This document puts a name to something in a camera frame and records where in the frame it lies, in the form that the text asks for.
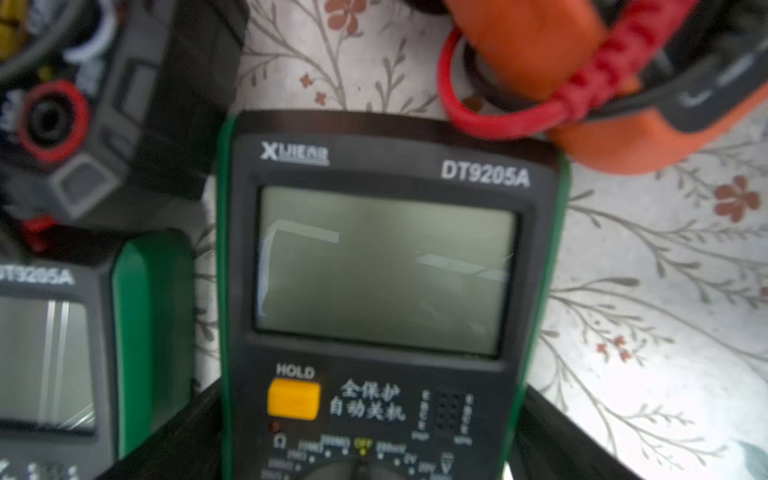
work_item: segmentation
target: red cable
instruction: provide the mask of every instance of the red cable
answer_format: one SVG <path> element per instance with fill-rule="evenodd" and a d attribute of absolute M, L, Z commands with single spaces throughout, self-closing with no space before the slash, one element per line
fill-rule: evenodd
<path fill-rule="evenodd" d="M 586 117 L 613 98 L 621 82 L 642 70 L 680 28 L 699 0 L 633 0 L 598 51 L 548 101 L 504 115 L 480 115 L 465 107 L 451 85 L 451 60 L 462 33 L 445 41 L 437 89 L 445 113 L 459 130 L 487 140 L 511 140 Z"/>

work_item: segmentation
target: floral tablecloth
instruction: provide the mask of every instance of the floral tablecloth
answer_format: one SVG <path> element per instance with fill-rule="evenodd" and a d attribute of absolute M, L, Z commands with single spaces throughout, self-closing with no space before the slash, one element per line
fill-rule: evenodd
<path fill-rule="evenodd" d="M 448 18 L 400 0 L 250 8 L 234 111 L 444 118 Z M 657 174 L 573 174 L 530 384 L 644 478 L 768 479 L 768 108 Z M 211 179 L 194 229 L 201 388 L 219 376 L 214 198 Z"/>

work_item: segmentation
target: black multimeter casing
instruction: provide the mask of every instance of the black multimeter casing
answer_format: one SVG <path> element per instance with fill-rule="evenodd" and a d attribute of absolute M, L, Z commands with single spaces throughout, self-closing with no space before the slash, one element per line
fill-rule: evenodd
<path fill-rule="evenodd" d="M 327 155 L 324 163 L 275 161 L 266 152 L 275 144 L 286 151 L 291 144 L 321 147 Z M 527 181 L 518 177 L 517 185 L 504 185 L 472 183 L 460 175 L 445 179 L 446 160 L 513 167 L 518 174 L 526 170 Z M 525 363 L 536 319 L 543 310 L 551 247 L 557 244 L 568 192 L 564 165 L 551 144 L 483 142 L 439 121 L 317 111 L 246 112 L 230 119 L 220 139 L 218 178 L 224 478 L 312 478 L 305 475 L 332 468 L 328 465 L 360 462 L 379 472 L 370 478 L 497 478 L 525 392 Z M 257 332 L 260 190 L 271 185 L 514 212 L 518 234 L 498 355 Z M 313 370 L 311 380 L 322 388 L 314 421 L 267 414 L 267 392 L 278 364 Z M 331 418 L 329 401 L 348 379 L 399 386 L 405 420 Z M 424 401 L 426 428 L 419 429 Z M 454 403 L 460 412 L 472 407 L 468 434 L 435 432 L 438 410 L 450 410 Z M 321 435 L 326 435 L 325 444 Z M 317 450 L 312 442 L 325 446 Z"/>

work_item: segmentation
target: hold button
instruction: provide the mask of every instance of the hold button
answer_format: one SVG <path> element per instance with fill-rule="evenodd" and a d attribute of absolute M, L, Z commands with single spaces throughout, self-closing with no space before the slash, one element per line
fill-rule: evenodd
<path fill-rule="evenodd" d="M 274 379 L 266 394 L 266 412 L 285 419 L 314 420 L 320 411 L 320 384 Z"/>

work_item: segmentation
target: red input jack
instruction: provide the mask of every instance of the red input jack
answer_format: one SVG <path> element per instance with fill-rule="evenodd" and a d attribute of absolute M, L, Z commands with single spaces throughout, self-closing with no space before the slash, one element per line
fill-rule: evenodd
<path fill-rule="evenodd" d="M 39 161 L 58 163 L 83 143 L 89 117 L 88 101 L 71 82 L 40 84 L 24 99 L 18 139 Z"/>

